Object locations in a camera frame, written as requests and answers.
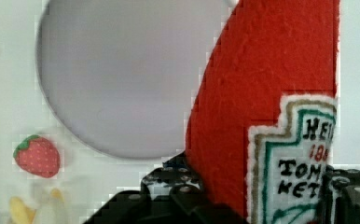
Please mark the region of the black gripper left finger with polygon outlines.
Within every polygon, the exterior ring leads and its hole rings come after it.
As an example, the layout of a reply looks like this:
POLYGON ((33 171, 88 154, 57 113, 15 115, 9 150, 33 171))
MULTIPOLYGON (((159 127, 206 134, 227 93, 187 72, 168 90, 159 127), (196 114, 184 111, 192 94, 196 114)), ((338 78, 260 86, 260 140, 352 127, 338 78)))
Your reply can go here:
POLYGON ((117 193, 83 224, 247 224, 228 205, 208 199, 200 176, 181 153, 117 193))

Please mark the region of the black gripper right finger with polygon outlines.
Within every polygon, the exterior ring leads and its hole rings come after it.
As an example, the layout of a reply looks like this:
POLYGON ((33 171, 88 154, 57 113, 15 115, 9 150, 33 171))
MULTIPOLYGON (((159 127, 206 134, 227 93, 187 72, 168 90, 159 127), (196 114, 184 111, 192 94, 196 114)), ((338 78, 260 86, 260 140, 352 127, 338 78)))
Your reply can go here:
POLYGON ((317 224, 360 224, 360 170, 326 168, 317 224))

